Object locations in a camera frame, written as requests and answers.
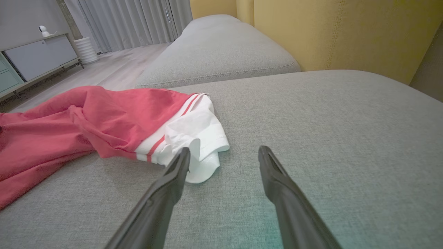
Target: floor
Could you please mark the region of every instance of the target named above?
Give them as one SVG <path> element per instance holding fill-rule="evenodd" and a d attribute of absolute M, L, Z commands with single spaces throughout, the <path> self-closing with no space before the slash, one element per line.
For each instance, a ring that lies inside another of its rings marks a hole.
<path fill-rule="evenodd" d="M 23 90 L 23 101 L 11 97 L 1 102 L 0 113 L 24 112 L 78 86 L 103 86 L 113 91 L 132 89 L 144 69 L 168 46 L 169 43 L 155 44 L 101 54 L 98 62 L 85 65 L 85 69 L 76 66 Z"/>

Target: gray fabric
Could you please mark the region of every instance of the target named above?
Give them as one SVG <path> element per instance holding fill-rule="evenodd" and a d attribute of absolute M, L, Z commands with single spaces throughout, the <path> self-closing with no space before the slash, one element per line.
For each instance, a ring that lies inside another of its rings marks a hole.
<path fill-rule="evenodd" d="M 177 39 L 192 20 L 189 1 L 177 1 L 78 0 L 78 4 L 100 51 L 109 52 Z"/>
<path fill-rule="evenodd" d="M 175 90 L 211 94 L 231 149 L 208 181 L 185 185 L 165 248 L 281 248 L 262 144 L 344 249 L 443 244 L 443 103 L 351 70 Z M 160 171 L 96 154 L 73 161 L 0 212 L 2 248 L 102 248 Z"/>
<path fill-rule="evenodd" d="M 193 20 L 137 79 L 138 88 L 171 88 L 300 72 L 294 58 L 257 29 L 229 15 Z"/>

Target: white cabinet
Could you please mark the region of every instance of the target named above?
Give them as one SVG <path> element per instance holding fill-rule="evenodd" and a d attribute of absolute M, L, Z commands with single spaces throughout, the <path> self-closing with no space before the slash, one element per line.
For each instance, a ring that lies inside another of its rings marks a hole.
<path fill-rule="evenodd" d="M 59 35 L 5 51 L 26 81 L 77 58 L 66 35 Z"/>

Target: white vase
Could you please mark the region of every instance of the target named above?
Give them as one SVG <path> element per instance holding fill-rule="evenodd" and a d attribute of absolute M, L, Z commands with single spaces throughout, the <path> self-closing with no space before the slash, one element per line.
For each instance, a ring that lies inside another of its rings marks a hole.
<path fill-rule="evenodd" d="M 80 59 L 83 64 L 91 64 L 99 60 L 89 37 L 74 40 L 74 43 L 80 52 Z"/>

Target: curtain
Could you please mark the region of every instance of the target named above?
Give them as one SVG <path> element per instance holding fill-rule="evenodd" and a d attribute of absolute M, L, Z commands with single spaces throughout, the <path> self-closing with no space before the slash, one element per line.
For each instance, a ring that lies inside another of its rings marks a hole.
<path fill-rule="evenodd" d="M 80 30 L 82 36 L 89 37 L 91 39 L 92 47 L 94 48 L 96 53 L 102 52 L 98 48 L 98 45 L 92 35 L 89 25 L 86 23 L 83 13 L 81 12 L 80 7 L 78 5 L 78 0 L 65 0 L 65 3 L 66 7 L 68 7 L 69 12 L 71 13 L 72 18 L 75 21 L 75 24 L 77 24 L 77 27 Z"/>
<path fill-rule="evenodd" d="M 78 0 L 100 52 L 177 39 L 192 20 L 189 0 Z"/>

